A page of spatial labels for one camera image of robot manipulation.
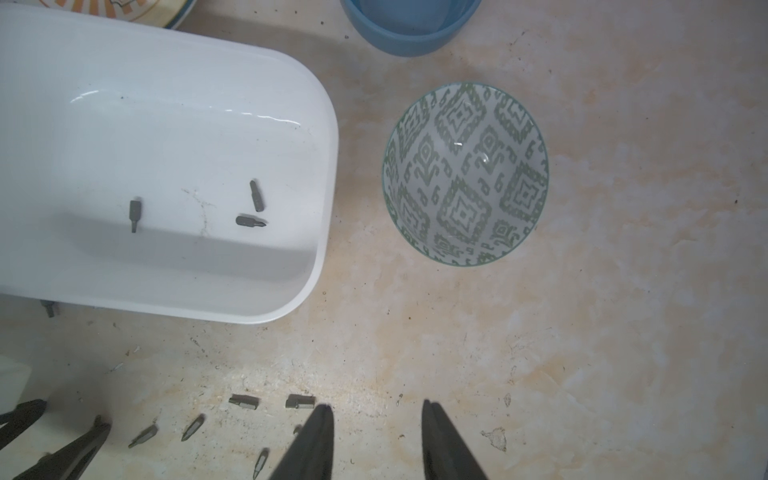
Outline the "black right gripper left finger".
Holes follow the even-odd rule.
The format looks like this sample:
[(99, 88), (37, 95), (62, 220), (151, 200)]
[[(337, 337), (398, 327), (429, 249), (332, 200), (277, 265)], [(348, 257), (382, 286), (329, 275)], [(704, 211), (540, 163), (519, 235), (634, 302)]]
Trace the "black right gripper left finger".
[(333, 452), (333, 410), (327, 404), (320, 404), (312, 411), (270, 479), (331, 479)]

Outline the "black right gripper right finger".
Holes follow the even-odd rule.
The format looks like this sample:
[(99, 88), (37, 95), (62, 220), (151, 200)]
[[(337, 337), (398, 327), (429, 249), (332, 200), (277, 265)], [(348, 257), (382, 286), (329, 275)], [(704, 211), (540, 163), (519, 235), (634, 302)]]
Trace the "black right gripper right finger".
[(445, 410), (437, 402), (423, 402), (421, 437), (427, 480), (488, 479)]

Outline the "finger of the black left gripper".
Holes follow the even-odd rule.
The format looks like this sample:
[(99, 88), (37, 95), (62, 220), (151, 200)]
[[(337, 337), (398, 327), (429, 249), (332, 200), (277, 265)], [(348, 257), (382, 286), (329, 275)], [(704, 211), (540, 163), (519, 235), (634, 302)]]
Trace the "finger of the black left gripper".
[(106, 442), (112, 425), (97, 416), (92, 428), (65, 447), (44, 456), (14, 480), (77, 480)]
[(45, 400), (35, 399), (20, 403), (14, 410), (1, 414), (0, 449), (4, 449), (39, 420), (46, 409)]

